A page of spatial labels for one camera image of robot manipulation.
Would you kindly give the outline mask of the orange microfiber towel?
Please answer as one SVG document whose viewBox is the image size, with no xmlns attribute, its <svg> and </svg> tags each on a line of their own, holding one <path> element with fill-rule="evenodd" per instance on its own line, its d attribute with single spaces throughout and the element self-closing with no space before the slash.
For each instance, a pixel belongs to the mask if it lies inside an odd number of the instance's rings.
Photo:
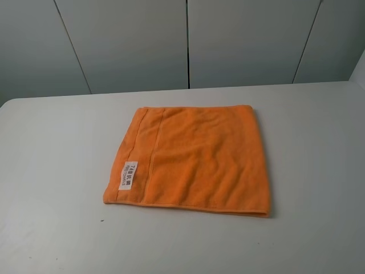
<svg viewBox="0 0 365 274">
<path fill-rule="evenodd" d="M 119 191 L 125 162 L 138 166 Z M 106 204 L 270 215 L 270 186 L 257 116 L 246 105 L 143 107 L 117 151 Z"/>
</svg>

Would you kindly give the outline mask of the white towel label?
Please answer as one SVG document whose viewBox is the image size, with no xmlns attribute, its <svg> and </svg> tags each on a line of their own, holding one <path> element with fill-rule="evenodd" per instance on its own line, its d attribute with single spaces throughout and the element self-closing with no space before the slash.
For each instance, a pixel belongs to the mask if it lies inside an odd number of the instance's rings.
<svg viewBox="0 0 365 274">
<path fill-rule="evenodd" d="M 129 161 L 125 162 L 121 171 L 119 191 L 129 191 L 132 188 L 133 178 L 138 166 L 138 162 Z"/>
</svg>

